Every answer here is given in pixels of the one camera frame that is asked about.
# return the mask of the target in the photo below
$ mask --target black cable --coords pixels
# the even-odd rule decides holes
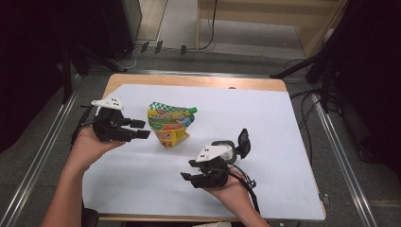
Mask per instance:
[[[337,93],[338,91],[336,91],[336,90],[330,90],[329,92]],[[333,105],[335,106],[335,108],[336,108],[336,109],[331,109],[331,108],[329,108],[328,105],[327,105],[326,108],[327,108],[328,111],[331,111],[331,112],[334,112],[334,113],[338,113],[338,114],[339,114],[339,110],[340,110],[340,108],[339,108],[339,106],[340,106],[340,101],[337,99],[336,96],[333,96],[333,95],[331,95],[331,94],[328,94],[328,95],[327,95],[327,104],[333,104]]]
[[[304,92],[292,94],[292,95],[290,95],[289,97],[290,97],[291,99],[293,99],[294,97],[300,96],[300,95],[302,95],[302,94],[306,94],[306,93],[310,93],[310,92],[319,92],[319,91],[320,91],[320,89],[318,89],[318,90],[307,90],[307,91],[304,91]]]
[[[132,52],[131,52],[131,54],[132,54],[132,58],[133,58],[133,63],[131,64],[131,65],[129,65],[129,66],[126,66],[126,65],[122,65],[122,64],[120,64],[118,61],[113,61],[116,65],[118,65],[118,66],[120,66],[121,68],[123,68],[123,69],[131,69],[131,68],[133,68],[135,65],[136,65],[136,57],[135,57],[135,50],[137,50],[137,49],[139,49],[140,47],[138,46],[138,47],[135,47],[133,50],[132,50]]]
[[[304,96],[304,98],[301,101],[301,115],[302,115],[302,119],[304,120],[304,125],[305,125],[305,130],[306,130],[306,135],[307,135],[307,139],[309,141],[309,163],[310,166],[312,166],[312,157],[313,157],[313,148],[312,148],[312,139],[310,136],[310,132],[309,132],[309,127],[306,124],[306,120],[305,120],[305,114],[304,114],[304,102],[306,100],[306,98],[312,93],[308,93],[306,96]]]
[[[254,188],[256,187],[256,181],[255,180],[251,180],[250,176],[248,176],[248,174],[242,170],[240,167],[234,165],[234,164],[230,164],[230,166],[233,166],[233,168],[235,168],[237,171],[239,171],[239,173],[245,177],[245,182],[251,187]]]
[[[301,129],[304,127],[305,122],[309,118],[310,113],[312,113],[314,107],[316,106],[317,103],[313,103],[312,106],[307,110],[307,112],[303,115],[303,118],[301,119],[300,123],[298,123],[298,128]]]
[[[210,38],[209,44],[200,48],[200,50],[206,49],[212,43],[213,38],[215,37],[215,19],[216,19],[216,7],[217,6],[218,6],[218,0],[215,0],[215,9],[213,11],[213,20],[212,20],[212,37]]]

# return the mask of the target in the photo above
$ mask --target metal frame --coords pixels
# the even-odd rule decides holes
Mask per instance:
[[[312,99],[314,102],[318,103],[316,107],[319,117],[322,121],[324,130],[327,133],[327,137],[330,141],[331,147],[333,148],[337,162],[339,163],[342,176],[347,183],[348,189],[350,190],[351,197],[354,201],[355,207],[357,208],[357,212],[359,213],[363,226],[377,226],[372,209],[365,197],[365,194],[363,193],[361,186],[359,185],[359,182],[357,181],[357,177],[348,161],[345,151],[342,148],[341,141],[337,136],[333,123],[331,122],[330,115],[324,112],[323,107],[318,102],[319,97],[317,95],[312,95]]]

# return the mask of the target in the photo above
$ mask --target human hand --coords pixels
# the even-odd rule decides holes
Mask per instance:
[[[230,172],[244,179],[244,176],[236,172],[233,168],[230,168]],[[203,189],[218,198],[235,215],[238,215],[242,209],[253,209],[247,189],[233,176],[228,176],[227,183],[222,187]]]
[[[71,149],[66,167],[83,173],[107,151],[124,144],[119,141],[102,142],[92,128],[83,128]]]
[[[241,179],[245,178],[233,168],[230,168],[230,172]],[[222,187],[203,189],[218,198],[221,203],[231,213],[236,215],[245,226],[269,226],[268,223],[253,208],[248,190],[235,177],[229,176],[227,183]]]

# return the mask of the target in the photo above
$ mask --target white paper sheet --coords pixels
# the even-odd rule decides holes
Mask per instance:
[[[248,129],[252,149],[235,162],[257,182],[263,218],[324,219],[318,188],[309,165],[287,92],[125,84],[109,97],[121,97],[125,117],[147,121],[153,101],[197,107],[190,137],[165,149],[154,132],[106,153],[84,177],[86,207],[103,214],[232,217],[181,172],[199,174],[188,164],[203,146],[232,140]]]

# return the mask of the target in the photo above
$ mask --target gray floor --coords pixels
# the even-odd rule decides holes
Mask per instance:
[[[180,44],[192,40],[190,37],[184,37],[185,33],[174,33],[170,38],[166,33],[168,23],[164,23],[164,29],[161,30],[160,37],[166,37],[165,44],[174,45],[171,41],[178,37]],[[268,75],[279,73],[285,69],[288,60],[301,58],[299,52],[302,50],[296,47],[296,37],[277,34],[277,41],[280,43],[285,39],[286,46],[292,46],[298,54],[288,51],[282,45],[275,45],[273,50],[269,51],[268,56],[261,56],[255,52],[243,51],[238,54],[237,48],[234,50],[216,52],[188,52],[180,55],[179,50],[164,50],[160,54],[154,55],[151,50],[139,54],[136,53],[136,64],[128,73],[135,73],[140,70],[151,70],[148,73],[158,73],[160,71],[177,72],[203,72],[203,73],[228,73],[235,74],[237,77],[267,78]],[[245,41],[239,38],[237,41],[231,41],[233,44],[243,43]],[[132,59],[126,59],[126,64],[131,63]],[[113,72],[102,65],[92,62],[92,71],[90,76],[85,77],[83,86],[78,91],[77,100],[65,120],[61,133],[55,141],[53,148],[44,164],[44,168],[30,192],[26,204],[16,221],[15,226],[38,226],[43,218],[45,209],[49,204],[55,186],[69,152],[69,141],[74,127],[82,114],[80,104],[88,104],[94,99],[102,97],[102,93],[107,84],[109,76]],[[285,79],[288,92],[295,94],[306,91],[309,85],[305,83],[306,70],[302,70]],[[39,150],[45,135],[50,128],[54,118],[61,107],[62,90],[55,94],[47,103],[46,107],[37,115],[29,127],[26,129],[21,139],[11,148],[0,154],[0,216],[5,214],[11,199],[28,171],[32,160]],[[300,102],[302,97],[292,100],[295,115],[301,119]],[[305,106],[308,108],[312,104],[309,98]],[[343,119],[337,113],[329,115],[334,123],[335,129],[346,152],[357,179],[371,204],[378,226],[401,226],[401,186],[395,174],[386,166],[381,164],[366,164],[360,161],[357,154],[357,146]],[[327,218],[322,222],[303,222],[302,226],[363,226],[360,216],[351,197],[349,188],[340,171],[339,164],[334,155],[331,144],[326,136],[322,121],[316,111],[312,112],[308,118],[308,126],[311,132],[313,145],[313,171],[317,185],[322,194],[327,194],[330,203],[326,203],[324,208]],[[308,140],[305,129],[301,130],[305,139],[305,146],[308,149]],[[272,226],[296,226],[296,222],[272,221]],[[98,226],[120,226],[120,222],[100,221]]]

